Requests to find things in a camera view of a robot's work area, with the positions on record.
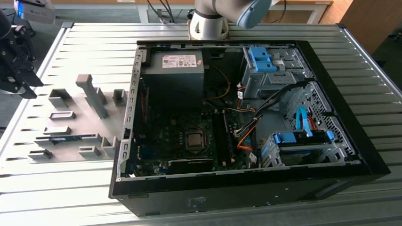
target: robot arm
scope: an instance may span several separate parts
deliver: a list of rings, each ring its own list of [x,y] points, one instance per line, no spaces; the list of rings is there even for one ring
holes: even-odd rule
[[[0,10],[0,92],[37,98],[30,86],[43,86],[35,73],[37,60],[26,26],[13,26]]]
[[[226,18],[245,29],[262,21],[272,0],[196,0],[190,34],[197,40],[222,40],[228,37]]]

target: wire bundle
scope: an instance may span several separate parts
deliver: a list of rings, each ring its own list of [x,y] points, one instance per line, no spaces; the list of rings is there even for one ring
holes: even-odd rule
[[[281,90],[278,90],[266,100],[265,102],[260,105],[256,113],[254,113],[254,118],[253,120],[240,129],[236,131],[236,135],[241,135],[249,128],[249,132],[245,134],[244,138],[241,139],[241,142],[238,143],[238,148],[246,149],[246,150],[253,150],[253,148],[246,147],[242,145],[244,141],[249,137],[250,133],[257,127],[257,123],[264,116],[264,111],[268,110],[270,107],[273,107],[278,102],[281,101],[282,96],[288,91],[290,91],[294,88],[304,87],[309,84],[309,81],[300,81],[296,84],[290,84],[285,86]]]
[[[165,7],[165,9],[166,9],[166,11],[162,11],[162,12],[168,12],[168,13],[169,13],[169,15],[170,15],[170,20],[172,20],[173,23],[176,23],[176,20],[180,18],[184,9],[181,10],[178,16],[174,17],[174,14],[173,14],[172,8],[170,8],[170,2],[169,2],[169,0],[165,0],[166,4],[165,4],[165,2],[164,2],[162,0],[160,0],[160,1],[161,1],[162,5],[164,5],[164,7]],[[164,21],[164,15],[156,10],[156,8],[154,8],[154,6],[153,6],[150,0],[148,0],[148,2],[149,2],[149,5],[150,5],[150,7],[152,7],[154,13],[157,14],[160,20]]]

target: blue plastic tab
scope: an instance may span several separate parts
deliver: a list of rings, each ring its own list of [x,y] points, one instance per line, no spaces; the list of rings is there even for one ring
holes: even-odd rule
[[[297,142],[297,137],[293,132],[278,133],[282,144],[290,144]]]
[[[297,109],[297,129],[304,129],[308,133],[308,137],[313,136],[309,119],[308,119],[308,110],[305,107],[300,107]]]
[[[329,139],[331,139],[332,141],[336,140],[336,135],[335,135],[335,133],[333,133],[332,130],[328,131],[328,136],[329,136]]]
[[[265,150],[264,150],[264,152],[262,152],[262,156],[265,155],[265,153],[266,153],[268,150],[269,150],[269,147],[266,146],[266,147],[265,147]]]
[[[257,72],[276,72],[277,66],[272,62],[272,55],[266,47],[250,47],[250,58],[256,64]]]
[[[280,139],[278,134],[274,135],[274,140],[276,140],[276,144],[280,144],[280,143],[281,143],[281,139]]]

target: metal table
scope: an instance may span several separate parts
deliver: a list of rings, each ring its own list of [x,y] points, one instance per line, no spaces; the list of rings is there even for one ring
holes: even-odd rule
[[[37,88],[38,99],[22,101],[0,140],[2,225],[401,225],[402,95],[349,31],[335,25],[232,26],[232,38],[310,41],[392,169],[387,177],[320,202],[138,218],[107,197],[113,161],[27,163],[26,142],[41,131],[26,129],[41,126],[33,116],[46,111],[51,88],[91,73],[102,90],[128,90],[137,41],[188,35],[185,24],[65,24],[38,72],[46,86]]]

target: motherboard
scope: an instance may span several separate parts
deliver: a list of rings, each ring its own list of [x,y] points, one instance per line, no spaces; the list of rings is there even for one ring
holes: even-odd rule
[[[138,172],[142,176],[246,168],[244,151],[236,148],[240,128],[236,111],[149,115],[140,135]]]

